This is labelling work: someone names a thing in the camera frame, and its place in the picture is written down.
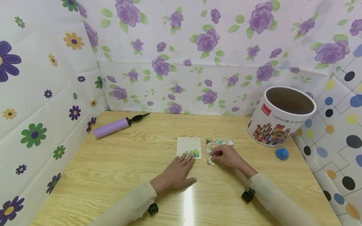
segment light wood tabletop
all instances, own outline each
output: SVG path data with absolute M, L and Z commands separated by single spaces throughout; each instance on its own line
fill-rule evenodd
M 137 114 L 104 112 L 93 129 Z M 202 160 L 196 160 L 188 175 L 196 177 L 197 183 L 161 194 L 155 200 L 159 212 L 152 217 L 145 213 L 130 225 L 280 225 L 256 198 L 248 204 L 241 199 L 245 187 L 234 169 L 207 165 L 206 139 L 212 138 L 233 140 L 250 165 L 279 185 L 319 225 L 340 226 L 294 140 L 282 146 L 289 159 L 281 161 L 276 148 L 264 147 L 248 135 L 249 120 L 151 113 L 99 140 L 91 131 L 32 225 L 88 225 L 137 185 L 162 173 L 176 156 L 177 137 L 200 137 Z

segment colorful building illustration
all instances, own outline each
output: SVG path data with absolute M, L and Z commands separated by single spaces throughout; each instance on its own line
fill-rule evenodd
M 255 139 L 259 142 L 277 145 L 284 143 L 293 133 L 290 133 L 290 129 L 283 131 L 285 126 L 277 124 L 272 130 L 272 125 L 270 123 L 261 127 L 257 125 L 256 130 L 253 133 Z

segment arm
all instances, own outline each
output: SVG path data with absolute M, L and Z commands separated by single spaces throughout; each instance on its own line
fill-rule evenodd
M 284 226 L 316 226 L 313 219 L 291 201 L 265 174 L 253 169 L 232 146 L 215 148 L 211 160 L 238 169 L 249 180 L 261 204 Z
M 186 154 L 177 156 L 162 174 L 133 189 L 89 226 L 125 226 L 142 217 L 157 195 L 170 188 L 185 188 L 196 182 L 196 178 L 186 179 L 186 174 L 194 163 L 192 155 L 187 158 Z

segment person's left hand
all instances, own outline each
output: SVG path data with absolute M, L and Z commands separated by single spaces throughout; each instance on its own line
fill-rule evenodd
M 186 156 L 185 153 L 181 157 L 176 156 L 162 174 L 150 181 L 158 195 L 167 189 L 185 188 L 197 181 L 195 177 L 186 179 L 186 174 L 195 163 L 193 155 Z

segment black dot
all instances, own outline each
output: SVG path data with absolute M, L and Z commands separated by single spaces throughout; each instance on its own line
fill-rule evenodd
M 354 72 L 350 71 L 344 76 L 344 80 L 349 82 L 354 78 Z
M 349 176 L 343 177 L 343 179 L 342 179 L 342 184 L 343 184 L 343 186 L 344 186 L 346 189 L 348 189 L 348 190 L 350 190 L 350 191 L 352 191 L 353 189 L 356 188 L 356 183 L 355 183 L 354 180 L 353 180 L 352 178 L 350 178 Z
M 304 154 L 311 155 L 311 148 L 309 146 L 304 147 Z
M 325 115 L 326 115 L 326 117 L 331 117 L 332 115 L 333 115 L 333 110 L 332 109 L 328 109 L 328 110 L 326 110 L 325 111 Z
M 360 148 L 362 146 L 361 139 L 356 135 L 349 135 L 346 139 L 347 145 L 351 148 Z
M 328 201 L 330 201 L 330 200 L 332 199 L 332 197 L 331 197 L 331 195 L 330 195 L 329 192 L 323 191 L 323 193 L 324 193 L 324 195 L 325 195 L 325 197 L 327 198 Z

